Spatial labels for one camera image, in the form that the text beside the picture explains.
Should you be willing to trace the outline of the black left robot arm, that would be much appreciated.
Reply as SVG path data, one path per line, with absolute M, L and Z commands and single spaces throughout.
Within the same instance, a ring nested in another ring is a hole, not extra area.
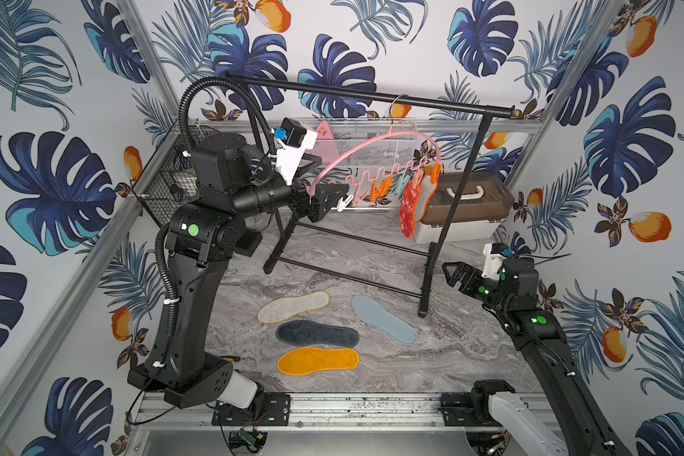
M 318 222 L 349 188 L 301 183 L 301 177 L 321 163 L 312 154 L 315 131 L 289 119 L 271 128 L 251 83 L 240 75 L 204 77 L 180 99 L 180 138 L 191 155 L 198 195 L 157 233 L 156 263 L 165 285 L 160 330 L 148 358 L 129 371 L 127 381 L 145 393 L 159 391 L 179 410 L 215 402 L 257 421 L 264 414 L 262 387 L 237 372 L 231 361 L 205 349 L 220 282 L 234 256 L 252 256 L 261 242 L 262 236 L 247 227 L 250 217 L 287 207 L 298 218 Z M 195 142 L 189 108 L 199 92 L 211 87 L 241 97 L 254 135 L 266 148 L 237 133 L 217 133 Z

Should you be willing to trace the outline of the orange shoe insole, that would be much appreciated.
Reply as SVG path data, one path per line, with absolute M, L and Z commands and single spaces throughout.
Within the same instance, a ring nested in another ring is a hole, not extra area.
M 296 315 L 326 307 L 331 297 L 325 291 L 317 291 L 305 296 L 278 298 L 264 305 L 256 319 L 261 324 L 276 324 L 287 321 Z
M 318 372 L 355 370 L 359 361 L 359 354 L 354 349 L 303 347 L 285 353 L 277 361 L 277 369 L 288 376 L 307 376 Z

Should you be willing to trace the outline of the dark grey shoe insole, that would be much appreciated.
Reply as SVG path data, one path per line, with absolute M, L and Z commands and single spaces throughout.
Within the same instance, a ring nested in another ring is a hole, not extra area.
M 294 346 L 331 345 L 353 349 L 359 343 L 357 330 L 327 325 L 309 320 L 295 320 L 282 323 L 275 335 L 281 342 Z

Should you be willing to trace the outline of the white shoe insole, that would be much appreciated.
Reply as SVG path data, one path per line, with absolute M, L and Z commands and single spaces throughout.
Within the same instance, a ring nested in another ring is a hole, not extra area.
M 413 345 L 417 342 L 418 332 L 410 324 L 387 311 L 376 300 L 368 296 L 354 296 L 351 305 L 353 311 L 366 324 L 405 345 Z

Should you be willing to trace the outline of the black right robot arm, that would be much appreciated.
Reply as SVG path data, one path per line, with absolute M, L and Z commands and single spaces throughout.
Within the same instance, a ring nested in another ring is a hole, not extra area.
M 570 455 L 629 455 L 576 368 L 564 330 L 537 304 L 532 258 L 506 258 L 495 274 L 463 262 L 443 264 L 446 282 L 480 300 L 532 368 L 564 433 Z

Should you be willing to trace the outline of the pink clip hanger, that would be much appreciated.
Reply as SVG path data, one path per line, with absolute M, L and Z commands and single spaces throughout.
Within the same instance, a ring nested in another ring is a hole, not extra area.
M 336 127 L 332 133 L 339 157 L 305 177 L 315 195 L 319 184 L 347 184 L 349 193 L 336 210 L 391 210 L 402 199 L 408 181 L 421 171 L 443 169 L 443 151 L 433 136 L 393 116 Z

